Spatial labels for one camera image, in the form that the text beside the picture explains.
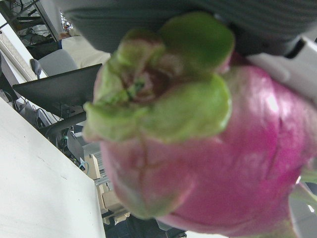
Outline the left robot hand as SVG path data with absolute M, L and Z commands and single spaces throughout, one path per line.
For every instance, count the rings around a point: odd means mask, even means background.
M 279 82 L 317 98 L 317 3 L 314 0 L 58 0 L 98 50 L 113 52 L 132 28 L 159 30 L 194 11 L 229 26 L 236 50 Z

